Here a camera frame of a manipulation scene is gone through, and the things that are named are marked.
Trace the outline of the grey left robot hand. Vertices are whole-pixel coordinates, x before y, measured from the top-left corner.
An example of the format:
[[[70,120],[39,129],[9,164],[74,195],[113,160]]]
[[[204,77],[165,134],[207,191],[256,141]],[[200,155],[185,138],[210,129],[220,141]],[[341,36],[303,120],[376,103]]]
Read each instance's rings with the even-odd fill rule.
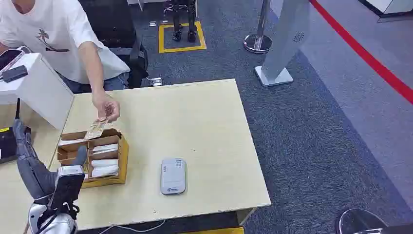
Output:
[[[18,171],[32,198],[39,200],[57,193],[56,197],[63,201],[77,200],[85,178],[82,166],[87,159],[86,146],[78,148],[70,165],[52,172],[39,160],[32,146],[31,133],[18,118],[13,122],[13,133],[17,144]]]

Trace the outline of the person's left hand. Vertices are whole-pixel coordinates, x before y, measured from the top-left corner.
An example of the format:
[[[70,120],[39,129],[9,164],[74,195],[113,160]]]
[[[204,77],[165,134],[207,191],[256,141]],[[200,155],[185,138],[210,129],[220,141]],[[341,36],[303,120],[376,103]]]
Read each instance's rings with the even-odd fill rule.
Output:
[[[120,117],[120,104],[106,92],[92,92],[92,102],[97,109],[98,119],[114,122]]]

